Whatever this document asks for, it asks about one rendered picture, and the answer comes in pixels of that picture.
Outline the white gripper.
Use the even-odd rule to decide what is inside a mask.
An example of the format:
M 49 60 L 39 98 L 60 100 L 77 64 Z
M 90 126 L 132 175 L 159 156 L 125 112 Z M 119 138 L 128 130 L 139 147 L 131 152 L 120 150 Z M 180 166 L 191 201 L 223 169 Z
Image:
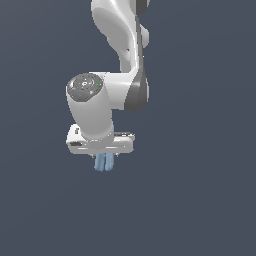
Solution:
M 130 153 L 133 151 L 133 141 L 135 135 L 130 132 L 115 132 L 114 141 L 107 144 L 103 149 L 93 149 L 89 143 L 81 136 L 80 127 L 72 124 L 67 134 L 66 144 L 72 154 L 96 155 L 94 169 L 102 172 L 111 171 L 114 167 L 114 154 Z

